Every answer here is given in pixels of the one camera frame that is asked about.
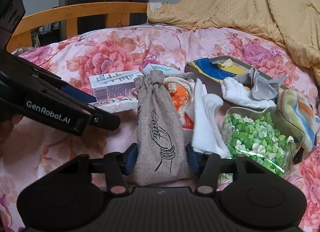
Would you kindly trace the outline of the person left hand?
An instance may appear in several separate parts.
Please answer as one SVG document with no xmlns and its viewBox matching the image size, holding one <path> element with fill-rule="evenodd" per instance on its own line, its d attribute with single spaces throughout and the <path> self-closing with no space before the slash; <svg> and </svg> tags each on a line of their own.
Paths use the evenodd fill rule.
<svg viewBox="0 0 320 232">
<path fill-rule="evenodd" d="M 3 156 L 3 146 L 7 139 L 10 137 L 10 134 L 14 127 L 23 119 L 23 116 L 20 114 L 13 115 L 10 120 L 6 120 L 1 122 L 0 129 L 0 151 L 1 157 Z"/>
</svg>

